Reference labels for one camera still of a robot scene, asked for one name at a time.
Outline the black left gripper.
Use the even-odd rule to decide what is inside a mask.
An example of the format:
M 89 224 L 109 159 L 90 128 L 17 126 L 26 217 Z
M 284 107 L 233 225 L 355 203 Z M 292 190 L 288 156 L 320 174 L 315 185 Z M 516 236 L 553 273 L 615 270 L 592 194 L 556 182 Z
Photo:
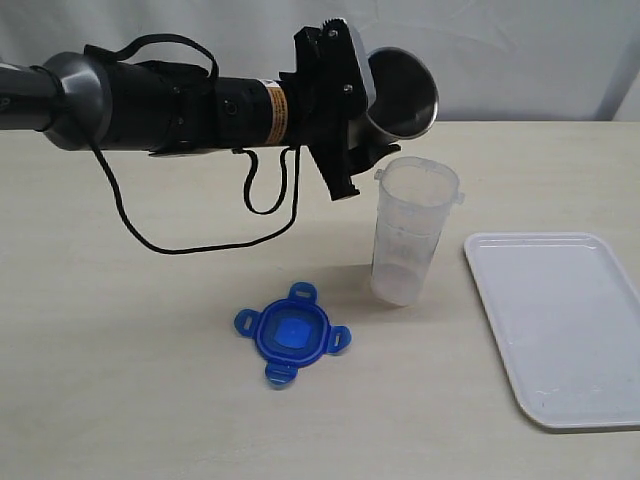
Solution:
M 399 152 L 396 143 L 349 146 L 349 123 L 370 107 L 370 67 L 354 29 L 301 29 L 294 35 L 295 70 L 280 80 L 293 93 L 296 139 L 346 149 L 349 175 L 372 169 Z

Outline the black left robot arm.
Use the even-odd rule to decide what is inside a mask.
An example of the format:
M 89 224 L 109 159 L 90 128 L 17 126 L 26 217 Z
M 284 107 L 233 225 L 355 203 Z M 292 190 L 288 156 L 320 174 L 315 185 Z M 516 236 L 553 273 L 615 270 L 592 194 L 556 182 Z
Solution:
M 69 151 L 96 144 L 181 156 L 306 146 L 333 177 L 363 173 L 397 151 L 392 141 L 349 136 L 375 88 L 363 46 L 345 26 L 299 30 L 296 68 L 276 80 L 223 77 L 217 65 L 134 61 L 155 43 L 189 39 L 151 34 L 118 51 L 88 45 L 42 65 L 3 64 L 2 128 L 41 132 Z

